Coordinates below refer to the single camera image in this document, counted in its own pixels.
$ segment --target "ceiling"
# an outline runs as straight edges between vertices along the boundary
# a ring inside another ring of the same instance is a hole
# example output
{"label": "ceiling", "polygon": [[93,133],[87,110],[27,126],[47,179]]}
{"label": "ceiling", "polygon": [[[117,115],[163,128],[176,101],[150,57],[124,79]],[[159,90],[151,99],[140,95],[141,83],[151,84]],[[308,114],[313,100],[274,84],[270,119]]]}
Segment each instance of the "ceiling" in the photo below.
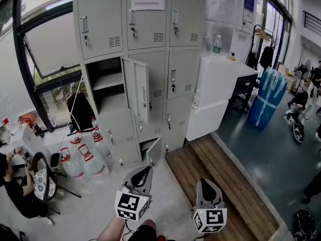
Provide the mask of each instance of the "ceiling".
{"label": "ceiling", "polygon": [[321,58],[321,47],[312,42],[309,39],[302,37],[303,44],[308,48],[308,50],[312,51],[314,54],[318,55]]}

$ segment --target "wooden platform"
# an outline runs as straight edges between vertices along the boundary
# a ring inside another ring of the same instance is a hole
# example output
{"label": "wooden platform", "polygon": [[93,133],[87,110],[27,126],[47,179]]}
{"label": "wooden platform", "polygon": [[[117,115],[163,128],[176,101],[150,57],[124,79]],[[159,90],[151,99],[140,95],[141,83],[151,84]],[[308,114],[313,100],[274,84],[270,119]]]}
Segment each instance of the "wooden platform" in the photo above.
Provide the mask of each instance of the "wooden platform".
{"label": "wooden platform", "polygon": [[210,234],[207,241],[268,241],[278,229],[268,208],[210,135],[170,152],[166,161],[192,206],[200,178],[221,188],[228,209],[227,224],[219,233]]}

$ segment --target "patterned cushion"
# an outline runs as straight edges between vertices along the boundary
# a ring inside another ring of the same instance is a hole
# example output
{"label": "patterned cushion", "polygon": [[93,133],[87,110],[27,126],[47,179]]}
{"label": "patterned cushion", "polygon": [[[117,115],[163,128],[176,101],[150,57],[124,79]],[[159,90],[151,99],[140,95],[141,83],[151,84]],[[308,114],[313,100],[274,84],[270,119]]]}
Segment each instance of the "patterned cushion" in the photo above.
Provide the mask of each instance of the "patterned cushion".
{"label": "patterned cushion", "polygon": [[[34,193],[35,196],[41,200],[44,200],[45,195],[45,188],[46,188],[46,180],[47,180],[47,170],[41,169],[40,171],[36,172],[34,177]],[[53,182],[51,178],[49,178],[49,199],[54,195],[56,191],[56,184]]]}

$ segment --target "metal railing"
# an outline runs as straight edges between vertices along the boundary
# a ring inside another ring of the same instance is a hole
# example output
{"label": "metal railing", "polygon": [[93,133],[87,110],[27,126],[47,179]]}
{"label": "metal railing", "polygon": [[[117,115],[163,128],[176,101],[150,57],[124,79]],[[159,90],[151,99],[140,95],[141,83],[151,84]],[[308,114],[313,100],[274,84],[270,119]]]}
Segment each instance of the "metal railing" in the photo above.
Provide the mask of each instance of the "metal railing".
{"label": "metal railing", "polygon": [[321,36],[321,20],[306,11],[303,11],[304,27]]}

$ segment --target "blue water barrel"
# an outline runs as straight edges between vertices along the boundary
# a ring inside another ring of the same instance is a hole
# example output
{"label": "blue water barrel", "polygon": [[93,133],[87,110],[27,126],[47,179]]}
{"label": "blue water barrel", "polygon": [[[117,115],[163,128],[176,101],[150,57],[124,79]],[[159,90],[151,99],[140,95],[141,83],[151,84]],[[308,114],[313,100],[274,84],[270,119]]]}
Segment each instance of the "blue water barrel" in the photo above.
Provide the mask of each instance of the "blue water barrel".
{"label": "blue water barrel", "polygon": [[263,130],[281,102],[286,85],[286,78],[281,73],[267,68],[261,78],[258,95],[250,108],[248,122]]}

